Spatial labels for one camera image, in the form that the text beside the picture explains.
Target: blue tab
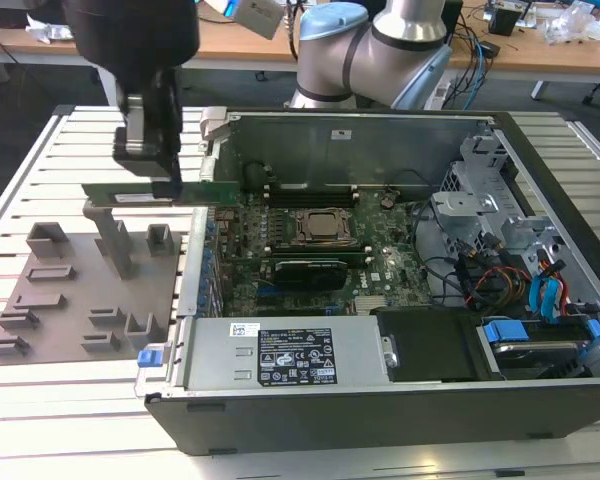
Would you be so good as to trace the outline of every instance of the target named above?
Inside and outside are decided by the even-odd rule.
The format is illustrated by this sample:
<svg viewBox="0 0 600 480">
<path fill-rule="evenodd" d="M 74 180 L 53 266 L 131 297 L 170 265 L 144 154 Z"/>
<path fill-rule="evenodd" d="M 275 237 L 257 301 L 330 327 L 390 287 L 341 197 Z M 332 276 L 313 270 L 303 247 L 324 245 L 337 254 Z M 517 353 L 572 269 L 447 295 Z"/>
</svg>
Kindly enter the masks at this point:
<svg viewBox="0 0 600 480">
<path fill-rule="evenodd" d="M 520 320 L 492 320 L 484 327 L 489 343 L 525 342 L 529 340 L 527 330 Z"/>
<path fill-rule="evenodd" d="M 500 335 L 498 335 L 498 331 L 496 330 L 495 325 L 491 325 L 490 323 L 488 325 L 485 325 L 484 333 L 487 335 L 487 340 L 489 341 L 489 343 L 496 343 L 500 340 Z"/>
<path fill-rule="evenodd" d="M 162 352 L 160 350 L 141 350 L 138 352 L 138 366 L 140 368 L 161 367 Z"/>
<path fill-rule="evenodd" d="M 529 287 L 529 307 L 533 313 L 536 313 L 540 306 L 538 305 L 538 296 L 540 295 L 540 287 L 542 286 L 542 278 L 540 275 L 534 275 Z"/>
<path fill-rule="evenodd" d="M 553 316 L 553 309 L 558 298 L 559 289 L 560 282 L 558 280 L 555 278 L 547 279 L 547 286 L 544 289 L 542 305 L 540 306 L 540 315 L 546 318 L 551 325 L 556 325 L 558 323 L 558 319 Z"/>
<path fill-rule="evenodd" d="M 591 336 L 593 338 L 600 337 L 600 322 L 597 320 L 587 320 L 587 327 L 589 327 L 589 331 L 591 332 Z"/>
</svg>

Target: floor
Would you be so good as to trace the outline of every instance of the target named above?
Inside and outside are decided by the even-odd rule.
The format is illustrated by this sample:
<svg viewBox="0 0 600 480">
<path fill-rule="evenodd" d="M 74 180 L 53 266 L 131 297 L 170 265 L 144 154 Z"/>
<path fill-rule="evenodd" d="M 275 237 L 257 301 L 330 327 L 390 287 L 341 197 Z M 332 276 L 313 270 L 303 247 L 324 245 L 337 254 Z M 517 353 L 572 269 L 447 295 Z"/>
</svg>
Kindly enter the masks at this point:
<svg viewBox="0 0 600 480">
<path fill-rule="evenodd" d="M 102 89 L 87 67 L 10 68 L 11 80 L 0 84 L 0 192 L 9 182 L 57 104 L 105 105 Z M 293 95 L 295 75 L 267 72 L 187 70 L 182 72 L 183 103 L 190 106 L 279 107 Z M 591 106 L 581 103 L 591 85 L 552 83 L 542 101 L 529 96 L 533 82 L 487 81 L 473 110 L 557 111 L 580 120 L 600 140 L 600 94 Z"/>
</svg>

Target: power connector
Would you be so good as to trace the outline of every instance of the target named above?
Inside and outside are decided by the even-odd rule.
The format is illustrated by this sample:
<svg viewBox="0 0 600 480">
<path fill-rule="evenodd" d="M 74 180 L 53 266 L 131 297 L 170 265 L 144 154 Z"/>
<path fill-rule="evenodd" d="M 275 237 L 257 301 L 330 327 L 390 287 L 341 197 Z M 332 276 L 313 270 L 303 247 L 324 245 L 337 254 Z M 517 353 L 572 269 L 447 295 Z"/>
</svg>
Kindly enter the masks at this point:
<svg viewBox="0 0 600 480">
<path fill-rule="evenodd" d="M 480 47 L 482 47 L 482 54 L 484 58 L 496 58 L 498 53 L 500 53 L 500 47 L 495 43 L 491 42 L 480 42 Z"/>
</svg>

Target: sticker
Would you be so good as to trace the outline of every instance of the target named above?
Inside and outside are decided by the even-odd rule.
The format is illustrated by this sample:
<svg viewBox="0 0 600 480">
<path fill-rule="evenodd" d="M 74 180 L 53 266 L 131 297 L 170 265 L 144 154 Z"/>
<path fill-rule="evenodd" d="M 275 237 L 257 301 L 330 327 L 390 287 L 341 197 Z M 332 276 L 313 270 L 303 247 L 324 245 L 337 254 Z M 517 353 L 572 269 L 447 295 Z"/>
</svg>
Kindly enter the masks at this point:
<svg viewBox="0 0 600 480">
<path fill-rule="evenodd" d="M 118 203 L 169 203 L 168 198 L 154 198 L 152 193 L 117 193 L 115 195 Z"/>
<path fill-rule="evenodd" d="M 331 140 L 351 140 L 351 130 L 331 130 Z"/>
<path fill-rule="evenodd" d="M 232 323 L 229 328 L 230 337 L 257 337 L 259 323 Z"/>
<path fill-rule="evenodd" d="M 258 360 L 263 387 L 338 383 L 330 328 L 260 330 Z"/>
</svg>

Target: wooden desk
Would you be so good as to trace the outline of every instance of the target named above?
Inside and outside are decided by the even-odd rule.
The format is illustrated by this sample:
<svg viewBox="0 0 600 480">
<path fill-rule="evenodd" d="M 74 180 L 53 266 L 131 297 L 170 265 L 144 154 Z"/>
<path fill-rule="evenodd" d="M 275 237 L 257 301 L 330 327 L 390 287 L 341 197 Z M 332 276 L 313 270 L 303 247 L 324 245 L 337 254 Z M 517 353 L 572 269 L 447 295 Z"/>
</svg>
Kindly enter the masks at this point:
<svg viewBox="0 0 600 480">
<path fill-rule="evenodd" d="M 484 0 L 466 0 L 463 13 L 481 40 L 501 47 L 489 77 L 511 80 L 545 80 L 600 83 L 600 42 L 547 45 L 539 30 L 515 29 L 511 37 L 489 35 L 487 24 L 471 17 L 471 8 Z M 222 20 L 224 17 L 203 4 L 200 15 Z M 186 68 L 230 70 L 295 71 L 296 63 L 289 52 L 287 34 L 281 26 L 272 40 L 266 40 L 236 24 L 217 25 L 200 22 L 201 46 L 198 54 L 185 64 Z M 45 45 L 19 30 L 0 30 L 0 42 L 22 63 L 88 65 L 72 42 Z M 454 53 L 449 70 L 466 68 L 470 53 L 463 42 L 453 42 Z M 0 63 L 11 59 L 0 48 Z M 111 104 L 115 104 L 112 77 L 100 70 L 103 85 Z"/>
<path fill-rule="evenodd" d="M 500 53 L 493 62 L 492 71 L 518 72 L 520 79 L 550 80 L 542 77 L 548 75 L 600 75 L 600 42 L 586 41 L 582 44 L 569 43 L 548 45 L 541 30 L 529 28 L 514 29 L 510 37 L 490 35 L 487 22 L 478 19 L 482 12 L 478 11 L 473 17 L 469 16 L 472 7 L 484 5 L 485 0 L 465 0 L 462 12 L 467 24 L 472 27 L 481 41 L 488 41 L 500 47 Z M 451 68 L 466 68 L 470 54 L 463 42 L 454 40 Z"/>
</svg>

